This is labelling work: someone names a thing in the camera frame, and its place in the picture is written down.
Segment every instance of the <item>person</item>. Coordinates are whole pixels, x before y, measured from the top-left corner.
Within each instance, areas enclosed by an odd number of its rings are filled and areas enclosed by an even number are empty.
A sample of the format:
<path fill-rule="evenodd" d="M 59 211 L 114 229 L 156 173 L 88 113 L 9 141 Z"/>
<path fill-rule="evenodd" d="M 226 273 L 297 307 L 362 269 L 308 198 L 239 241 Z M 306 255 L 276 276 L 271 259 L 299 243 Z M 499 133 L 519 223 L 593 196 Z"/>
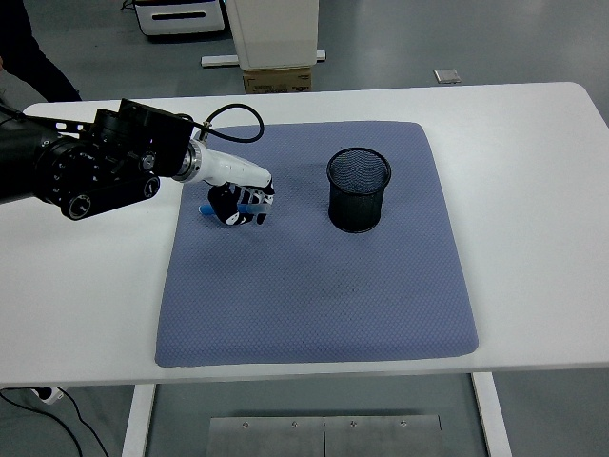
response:
<path fill-rule="evenodd" d="M 23 0 L 0 0 L 0 71 L 25 81 L 48 102 L 82 100 L 68 78 L 40 50 Z"/>

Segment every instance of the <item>power outlet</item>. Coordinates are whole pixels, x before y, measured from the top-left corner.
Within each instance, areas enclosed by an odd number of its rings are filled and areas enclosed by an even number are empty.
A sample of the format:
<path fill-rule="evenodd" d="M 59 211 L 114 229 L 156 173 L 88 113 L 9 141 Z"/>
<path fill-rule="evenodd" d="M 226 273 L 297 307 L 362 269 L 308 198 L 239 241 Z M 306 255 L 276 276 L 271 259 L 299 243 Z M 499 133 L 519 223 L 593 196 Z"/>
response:
<path fill-rule="evenodd" d="M 52 405 L 57 400 L 64 398 L 64 392 L 59 390 L 59 387 L 35 387 L 31 391 L 34 392 L 41 401 L 47 405 Z"/>

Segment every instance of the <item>black mesh pen holder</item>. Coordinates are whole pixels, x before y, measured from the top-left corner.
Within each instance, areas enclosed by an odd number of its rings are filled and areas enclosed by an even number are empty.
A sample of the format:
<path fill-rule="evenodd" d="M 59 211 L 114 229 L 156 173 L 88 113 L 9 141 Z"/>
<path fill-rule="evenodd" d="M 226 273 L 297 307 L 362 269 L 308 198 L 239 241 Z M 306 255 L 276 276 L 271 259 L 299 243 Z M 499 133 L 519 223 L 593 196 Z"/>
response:
<path fill-rule="evenodd" d="M 374 228 L 381 220 L 384 188 L 391 178 L 387 160 L 372 149 L 343 149 L 330 159 L 326 172 L 332 224 L 350 233 Z"/>

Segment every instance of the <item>small box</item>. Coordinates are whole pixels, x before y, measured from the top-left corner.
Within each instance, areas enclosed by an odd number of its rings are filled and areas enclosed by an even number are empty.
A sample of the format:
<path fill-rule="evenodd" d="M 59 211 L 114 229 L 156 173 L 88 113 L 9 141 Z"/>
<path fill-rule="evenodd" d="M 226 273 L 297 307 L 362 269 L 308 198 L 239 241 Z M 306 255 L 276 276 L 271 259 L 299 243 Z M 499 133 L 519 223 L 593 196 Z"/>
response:
<path fill-rule="evenodd" d="M 246 93 L 311 92 L 311 67 L 244 70 Z"/>

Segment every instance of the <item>blue cushion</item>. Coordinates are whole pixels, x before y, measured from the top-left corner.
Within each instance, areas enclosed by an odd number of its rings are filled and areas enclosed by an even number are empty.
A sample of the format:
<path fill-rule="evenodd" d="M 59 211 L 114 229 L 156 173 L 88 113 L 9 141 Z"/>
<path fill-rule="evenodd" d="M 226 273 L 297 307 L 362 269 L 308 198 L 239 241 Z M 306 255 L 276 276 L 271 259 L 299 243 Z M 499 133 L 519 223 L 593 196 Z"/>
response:
<path fill-rule="evenodd" d="M 224 129 L 248 136 L 252 128 Z M 186 185 L 161 315 L 161 367 L 453 357 L 478 346 L 459 255 L 421 126 L 267 126 L 209 147 L 267 168 L 277 191 L 261 226 L 202 216 Z M 390 163 L 381 222 L 345 233 L 327 215 L 328 160 L 365 147 Z"/>

